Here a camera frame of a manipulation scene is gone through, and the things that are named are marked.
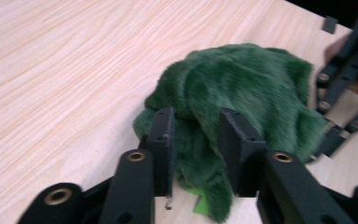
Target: wood grain surface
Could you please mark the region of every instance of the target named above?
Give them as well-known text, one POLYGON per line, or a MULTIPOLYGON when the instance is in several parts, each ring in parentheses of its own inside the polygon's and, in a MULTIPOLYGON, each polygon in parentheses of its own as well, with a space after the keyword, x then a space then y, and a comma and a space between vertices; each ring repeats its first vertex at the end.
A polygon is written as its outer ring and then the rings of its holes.
MULTIPOLYGON (((325 47, 350 31, 330 35, 322 23, 283 0, 0 0, 0 224, 15 223, 50 185, 89 189, 113 175, 137 148, 132 121, 169 64, 195 49, 255 43, 288 49, 315 73, 325 47)), ((338 119, 358 106, 348 95, 338 119)), ((358 135, 310 169, 350 194, 358 135)), ((156 223, 212 223, 192 213, 196 201, 175 187, 172 211, 157 199, 156 223)), ((255 200, 236 199, 227 223, 260 223, 255 200)))

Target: light green fabric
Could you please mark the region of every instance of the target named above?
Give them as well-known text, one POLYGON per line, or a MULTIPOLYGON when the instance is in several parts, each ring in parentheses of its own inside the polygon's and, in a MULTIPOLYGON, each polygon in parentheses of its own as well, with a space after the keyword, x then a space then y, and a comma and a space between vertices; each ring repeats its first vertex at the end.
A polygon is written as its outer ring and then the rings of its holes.
POLYGON ((310 70, 309 63, 283 49, 253 44, 194 51, 164 71, 133 128, 142 137, 156 111, 174 108, 175 176, 183 188, 202 195, 207 206, 199 207, 202 213, 224 222, 232 193, 216 148, 220 108, 242 113, 268 150, 291 152, 304 161, 322 140, 324 127, 322 116, 306 107, 310 70))

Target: screw hole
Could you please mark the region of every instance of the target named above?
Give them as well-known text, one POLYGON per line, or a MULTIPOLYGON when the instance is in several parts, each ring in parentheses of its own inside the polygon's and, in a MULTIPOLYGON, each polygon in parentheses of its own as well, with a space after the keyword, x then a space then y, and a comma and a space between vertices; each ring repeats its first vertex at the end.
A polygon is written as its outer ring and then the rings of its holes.
POLYGON ((142 152, 132 152, 129 157, 128 160, 129 161, 142 161, 145 158, 145 154, 142 152))
POLYGON ((283 153, 275 153, 274 158, 281 162, 291 162, 293 160, 290 156, 283 153))
POLYGON ((57 205, 68 201, 72 196, 72 191, 67 188, 55 189, 45 198, 45 204, 57 205))
POLYGON ((325 224, 337 224, 336 220, 333 217, 330 217, 328 215, 322 215, 321 221, 322 221, 322 223, 325 223, 325 224))
POLYGON ((125 212, 117 217, 117 222, 120 224, 130 223, 132 220, 131 213, 125 212))

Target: green fuzzy cloth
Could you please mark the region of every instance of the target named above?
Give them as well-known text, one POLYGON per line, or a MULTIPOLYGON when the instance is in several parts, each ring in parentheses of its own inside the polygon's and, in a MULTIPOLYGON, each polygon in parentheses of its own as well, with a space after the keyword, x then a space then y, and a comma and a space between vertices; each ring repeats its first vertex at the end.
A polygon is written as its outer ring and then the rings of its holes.
POLYGON ((196 212, 224 222, 232 191, 217 149, 221 107, 242 113, 266 139, 268 150, 296 154, 302 161, 323 138, 324 119, 308 109, 311 65, 283 49, 253 44, 191 52, 170 65, 133 128, 148 134, 156 111, 175 110, 175 176, 201 195, 196 212))

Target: brass insert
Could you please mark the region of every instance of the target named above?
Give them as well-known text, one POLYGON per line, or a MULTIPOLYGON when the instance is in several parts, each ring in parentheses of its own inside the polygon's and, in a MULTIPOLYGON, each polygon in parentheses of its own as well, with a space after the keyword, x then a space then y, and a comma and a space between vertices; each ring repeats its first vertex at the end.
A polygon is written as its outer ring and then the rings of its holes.
POLYGON ((281 162, 291 162, 293 161, 293 158, 291 158, 290 156, 284 154, 284 153, 275 153, 274 154, 274 159, 277 161, 281 161, 281 162))
POLYGON ((57 205, 68 201, 72 196, 72 191, 67 188, 53 190, 45 198, 45 203, 48 205, 57 205))
POLYGON ((129 155, 128 160, 129 161, 142 161, 145 157, 146 157, 146 155, 142 152, 132 152, 129 155))

